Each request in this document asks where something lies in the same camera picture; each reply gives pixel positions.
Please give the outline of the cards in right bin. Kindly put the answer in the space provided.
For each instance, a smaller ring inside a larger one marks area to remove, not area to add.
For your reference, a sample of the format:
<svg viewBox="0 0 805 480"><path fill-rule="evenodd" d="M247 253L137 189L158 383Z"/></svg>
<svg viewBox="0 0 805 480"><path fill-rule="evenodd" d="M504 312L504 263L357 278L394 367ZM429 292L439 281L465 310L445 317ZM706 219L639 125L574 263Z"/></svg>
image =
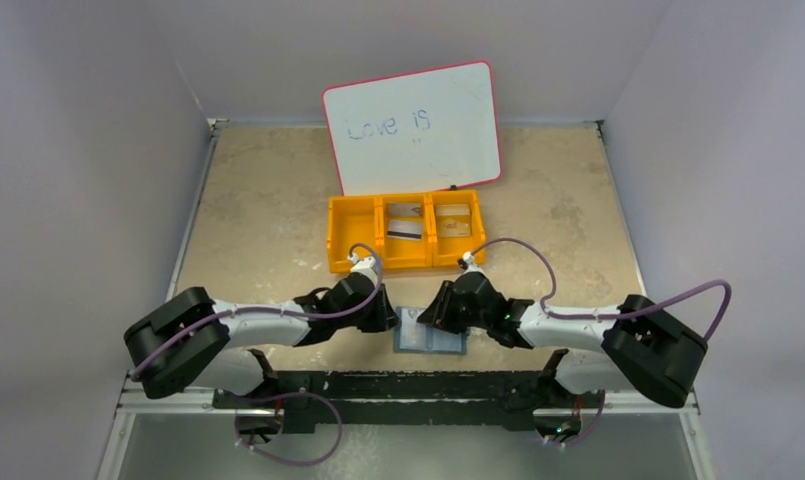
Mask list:
<svg viewBox="0 0 805 480"><path fill-rule="evenodd" d="M472 214L468 204L436 205L434 211L439 238L464 238L472 234Z"/></svg>

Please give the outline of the white VIP card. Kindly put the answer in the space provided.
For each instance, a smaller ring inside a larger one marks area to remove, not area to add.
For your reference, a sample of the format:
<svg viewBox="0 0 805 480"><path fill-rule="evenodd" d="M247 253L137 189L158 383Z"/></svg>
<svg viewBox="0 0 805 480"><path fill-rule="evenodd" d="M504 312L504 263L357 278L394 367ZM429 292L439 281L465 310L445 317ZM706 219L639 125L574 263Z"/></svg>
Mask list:
<svg viewBox="0 0 805 480"><path fill-rule="evenodd" d="M386 235L389 238L420 241L423 237L422 222L402 219L391 219L388 222Z"/></svg>

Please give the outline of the grey credit card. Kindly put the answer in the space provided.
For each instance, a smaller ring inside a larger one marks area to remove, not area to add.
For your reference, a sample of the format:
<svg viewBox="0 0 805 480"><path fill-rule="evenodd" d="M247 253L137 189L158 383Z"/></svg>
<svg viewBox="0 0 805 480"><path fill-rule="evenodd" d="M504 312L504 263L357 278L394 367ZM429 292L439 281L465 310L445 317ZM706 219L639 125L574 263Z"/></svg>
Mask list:
<svg viewBox="0 0 805 480"><path fill-rule="evenodd" d="M423 206L419 203L391 202L386 204L386 214L391 218L421 218Z"/></svg>

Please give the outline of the blue leather card holder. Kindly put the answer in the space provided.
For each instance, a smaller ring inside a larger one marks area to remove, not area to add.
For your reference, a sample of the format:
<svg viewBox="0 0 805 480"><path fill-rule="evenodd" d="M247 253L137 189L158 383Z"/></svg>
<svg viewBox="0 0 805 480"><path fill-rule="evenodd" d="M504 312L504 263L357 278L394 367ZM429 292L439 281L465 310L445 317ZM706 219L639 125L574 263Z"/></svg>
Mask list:
<svg viewBox="0 0 805 480"><path fill-rule="evenodd" d="M399 324L394 330L395 353L465 355L467 335L452 334L419 323L421 307L397 307Z"/></svg>

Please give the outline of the yellow middle bin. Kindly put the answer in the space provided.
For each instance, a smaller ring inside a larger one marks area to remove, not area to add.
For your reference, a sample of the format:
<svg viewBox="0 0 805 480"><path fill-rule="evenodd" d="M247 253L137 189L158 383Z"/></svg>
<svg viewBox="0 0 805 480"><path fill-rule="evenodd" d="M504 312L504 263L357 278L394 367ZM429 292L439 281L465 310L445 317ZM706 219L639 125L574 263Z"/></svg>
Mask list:
<svg viewBox="0 0 805 480"><path fill-rule="evenodd" d="M386 269L422 269L431 266L432 247L427 232L426 195L425 193L373 195L377 197L378 214L382 216L379 226L384 235L384 250L381 256ZM419 203L423 206L423 216L421 218L391 218L386 214L386 204L391 202ZM413 241L389 238L386 235L386 229L391 219L422 222L424 226L422 239Z"/></svg>

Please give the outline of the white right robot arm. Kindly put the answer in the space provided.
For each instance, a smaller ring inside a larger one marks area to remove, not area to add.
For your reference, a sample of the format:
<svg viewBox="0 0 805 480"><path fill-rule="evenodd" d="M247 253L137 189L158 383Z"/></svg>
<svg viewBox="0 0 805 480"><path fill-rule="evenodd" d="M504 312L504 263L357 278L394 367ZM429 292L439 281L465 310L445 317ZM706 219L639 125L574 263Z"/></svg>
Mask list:
<svg viewBox="0 0 805 480"><path fill-rule="evenodd" d="M482 329L506 348L602 355L596 363L563 358L555 382L574 395L632 388L670 408L685 405L708 351L703 336L642 295L599 308L543 306L505 297L481 271L443 282L416 320L452 334Z"/></svg>

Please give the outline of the yellow right bin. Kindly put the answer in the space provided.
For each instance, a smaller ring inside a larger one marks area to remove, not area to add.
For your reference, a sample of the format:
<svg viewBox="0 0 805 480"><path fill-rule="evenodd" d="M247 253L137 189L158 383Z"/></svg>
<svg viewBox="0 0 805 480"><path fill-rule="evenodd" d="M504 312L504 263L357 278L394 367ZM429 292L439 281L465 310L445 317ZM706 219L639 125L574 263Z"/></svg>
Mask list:
<svg viewBox="0 0 805 480"><path fill-rule="evenodd" d="M435 206L442 204L468 204L472 214L472 234L464 238L439 238L436 231ZM472 252L487 239L481 205L475 190L446 190L426 195L427 232L432 247L434 267L453 267L467 251Z"/></svg>

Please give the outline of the pink framed whiteboard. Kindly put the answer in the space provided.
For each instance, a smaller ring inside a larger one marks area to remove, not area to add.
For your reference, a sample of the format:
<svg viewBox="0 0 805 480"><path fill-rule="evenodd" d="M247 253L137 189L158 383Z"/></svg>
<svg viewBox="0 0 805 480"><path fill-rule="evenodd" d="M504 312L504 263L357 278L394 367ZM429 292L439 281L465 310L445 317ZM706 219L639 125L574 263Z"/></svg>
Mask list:
<svg viewBox="0 0 805 480"><path fill-rule="evenodd" d="M322 104L348 196L448 190L502 174L484 60L332 86Z"/></svg>

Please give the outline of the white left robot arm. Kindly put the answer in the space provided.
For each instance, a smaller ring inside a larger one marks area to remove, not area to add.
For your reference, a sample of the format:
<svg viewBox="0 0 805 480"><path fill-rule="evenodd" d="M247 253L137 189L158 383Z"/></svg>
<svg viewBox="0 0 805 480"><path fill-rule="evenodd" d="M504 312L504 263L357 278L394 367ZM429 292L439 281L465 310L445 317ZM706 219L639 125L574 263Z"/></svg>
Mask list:
<svg viewBox="0 0 805 480"><path fill-rule="evenodd" d="M150 399L203 384L245 395L271 375L257 345L310 346L346 328L383 333L398 323L385 286L372 274L351 273L273 305L224 302L190 287L135 322L123 341L130 377Z"/></svg>

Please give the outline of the yellow bin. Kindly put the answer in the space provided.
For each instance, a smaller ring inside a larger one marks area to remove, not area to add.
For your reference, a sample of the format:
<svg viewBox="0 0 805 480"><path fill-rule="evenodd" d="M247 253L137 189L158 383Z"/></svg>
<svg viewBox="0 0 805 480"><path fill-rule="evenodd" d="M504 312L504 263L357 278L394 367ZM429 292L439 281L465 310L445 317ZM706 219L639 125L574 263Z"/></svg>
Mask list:
<svg viewBox="0 0 805 480"><path fill-rule="evenodd" d="M382 216L379 226L384 235L384 250L381 256L386 269L422 269L431 266L432 247L427 232L426 195L425 193L373 195L377 197L378 214ZM421 218L391 218L386 214L386 204L391 202L419 203L423 206L423 216ZM389 238L386 235L386 229L391 219L422 222L424 226L422 239L413 241Z"/></svg>
<svg viewBox="0 0 805 480"><path fill-rule="evenodd" d="M376 196L336 196L328 201L326 251L331 273L348 272L350 248L355 243L369 245L380 255L384 250L384 235L379 226Z"/></svg>
<svg viewBox="0 0 805 480"><path fill-rule="evenodd" d="M436 231L435 206L442 204L468 204L472 214L472 234L464 238L439 238ZM472 252L487 239L481 205L475 190L446 190L426 195L427 232L432 247L434 267L453 267L467 251Z"/></svg>

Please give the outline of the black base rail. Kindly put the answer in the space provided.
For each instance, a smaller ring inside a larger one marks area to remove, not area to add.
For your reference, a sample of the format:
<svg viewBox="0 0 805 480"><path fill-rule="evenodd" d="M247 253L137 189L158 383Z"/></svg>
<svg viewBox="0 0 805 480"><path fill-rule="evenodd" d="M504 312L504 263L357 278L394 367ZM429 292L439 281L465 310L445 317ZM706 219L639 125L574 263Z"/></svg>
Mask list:
<svg viewBox="0 0 805 480"><path fill-rule="evenodd" d="M287 433L319 425L497 426L542 430L592 413L599 393L571 394L541 371L280 371L240 397L217 388L221 410L275 409Z"/></svg>

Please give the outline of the yellow left bin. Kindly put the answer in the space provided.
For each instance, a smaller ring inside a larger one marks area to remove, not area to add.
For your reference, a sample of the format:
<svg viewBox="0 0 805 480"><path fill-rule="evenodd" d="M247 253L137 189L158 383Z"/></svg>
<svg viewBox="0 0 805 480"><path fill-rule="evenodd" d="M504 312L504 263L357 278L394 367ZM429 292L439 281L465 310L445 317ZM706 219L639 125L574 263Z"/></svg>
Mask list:
<svg viewBox="0 0 805 480"><path fill-rule="evenodd" d="M380 255L384 250L384 235L379 226L376 196L336 196L328 201L326 251L331 273L348 272L350 248L355 243L369 245Z"/></svg>

